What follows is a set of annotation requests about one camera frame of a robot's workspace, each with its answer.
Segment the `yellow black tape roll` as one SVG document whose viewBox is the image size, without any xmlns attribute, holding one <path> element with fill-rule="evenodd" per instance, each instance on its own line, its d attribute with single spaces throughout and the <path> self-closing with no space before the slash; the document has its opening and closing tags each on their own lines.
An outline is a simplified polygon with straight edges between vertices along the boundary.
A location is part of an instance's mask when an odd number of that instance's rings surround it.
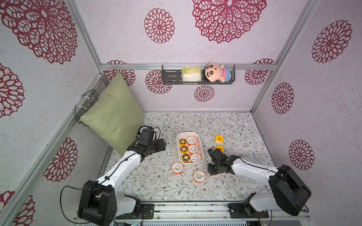
<svg viewBox="0 0 362 226">
<path fill-rule="evenodd" d="M 182 155 L 182 161 L 184 162 L 184 163 L 188 163 L 188 162 L 190 162 L 190 155 L 189 154 L 183 154 Z"/>
<path fill-rule="evenodd" d="M 187 145 L 187 140 L 182 138 L 179 140 L 179 145 L 182 147 L 182 146 L 186 146 Z"/>
<path fill-rule="evenodd" d="M 188 153 L 188 147 L 187 147 L 187 146 L 181 146 L 180 152 L 181 152 L 182 154 L 187 154 L 187 153 Z"/>
</svg>

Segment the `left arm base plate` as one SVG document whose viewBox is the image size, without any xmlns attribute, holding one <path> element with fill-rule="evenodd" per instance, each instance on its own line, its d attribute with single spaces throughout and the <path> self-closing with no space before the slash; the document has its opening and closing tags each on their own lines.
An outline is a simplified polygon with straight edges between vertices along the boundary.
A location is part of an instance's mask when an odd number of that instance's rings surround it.
<svg viewBox="0 0 362 226">
<path fill-rule="evenodd" d="M 153 219 L 154 217 L 154 204 L 140 204 L 135 207 L 135 210 L 132 213 L 122 214 L 115 219 Z"/>
</svg>

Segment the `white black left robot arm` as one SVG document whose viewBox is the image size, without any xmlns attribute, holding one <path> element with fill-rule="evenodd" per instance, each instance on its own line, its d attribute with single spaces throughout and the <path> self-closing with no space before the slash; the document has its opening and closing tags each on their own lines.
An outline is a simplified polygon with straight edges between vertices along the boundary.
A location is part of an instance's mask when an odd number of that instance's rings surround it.
<svg viewBox="0 0 362 226">
<path fill-rule="evenodd" d="M 110 225 L 116 217 L 136 218 L 142 216 L 140 199 L 125 195 L 117 198 L 116 192 L 130 173 L 146 157 L 165 151 L 166 142 L 153 127 L 142 126 L 136 140 L 128 146 L 125 154 L 102 177 L 87 181 L 82 189 L 77 215 L 98 226 Z"/>
</svg>

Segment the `white plastic storage box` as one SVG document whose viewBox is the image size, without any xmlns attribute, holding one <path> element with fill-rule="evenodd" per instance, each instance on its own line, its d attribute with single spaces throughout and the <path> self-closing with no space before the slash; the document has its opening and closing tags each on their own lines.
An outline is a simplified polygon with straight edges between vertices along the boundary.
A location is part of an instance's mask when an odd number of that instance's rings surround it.
<svg viewBox="0 0 362 226">
<path fill-rule="evenodd" d="M 204 160 L 204 153 L 200 136 L 193 131 L 181 132 L 176 137 L 178 157 L 184 166 L 200 164 Z"/>
</svg>

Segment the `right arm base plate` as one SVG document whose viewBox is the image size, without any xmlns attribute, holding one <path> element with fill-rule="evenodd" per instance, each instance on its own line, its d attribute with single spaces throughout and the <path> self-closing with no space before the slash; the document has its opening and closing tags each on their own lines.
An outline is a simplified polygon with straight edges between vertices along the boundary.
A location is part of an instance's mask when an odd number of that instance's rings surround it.
<svg viewBox="0 0 362 226">
<path fill-rule="evenodd" d="M 241 218 L 269 218 L 267 211 L 258 212 L 250 204 L 244 203 L 229 203 L 230 216 L 232 219 Z"/>
</svg>

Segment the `orange white tape roll bottom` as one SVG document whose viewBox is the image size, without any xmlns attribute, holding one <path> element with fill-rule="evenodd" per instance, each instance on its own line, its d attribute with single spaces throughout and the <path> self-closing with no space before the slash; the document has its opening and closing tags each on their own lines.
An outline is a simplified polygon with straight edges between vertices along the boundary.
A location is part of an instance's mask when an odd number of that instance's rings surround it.
<svg viewBox="0 0 362 226">
<path fill-rule="evenodd" d="M 193 178 L 196 183 L 203 183 L 206 179 L 206 174 L 201 170 L 197 170 L 195 171 Z"/>
</svg>

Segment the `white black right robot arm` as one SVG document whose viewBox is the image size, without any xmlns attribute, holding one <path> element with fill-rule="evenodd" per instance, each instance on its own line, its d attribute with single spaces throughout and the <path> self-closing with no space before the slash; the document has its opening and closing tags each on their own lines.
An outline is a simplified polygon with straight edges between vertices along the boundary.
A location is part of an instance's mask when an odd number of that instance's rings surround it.
<svg viewBox="0 0 362 226">
<path fill-rule="evenodd" d="M 252 193 L 243 201 L 240 212 L 249 218 L 253 214 L 272 210 L 282 210 L 291 216 L 309 212 L 306 203 L 312 192 L 291 167 L 250 163 L 241 156 L 227 156 L 219 148 L 208 149 L 208 155 L 211 163 L 207 165 L 207 171 L 211 176 L 228 173 L 268 185 L 268 192 Z"/>
</svg>

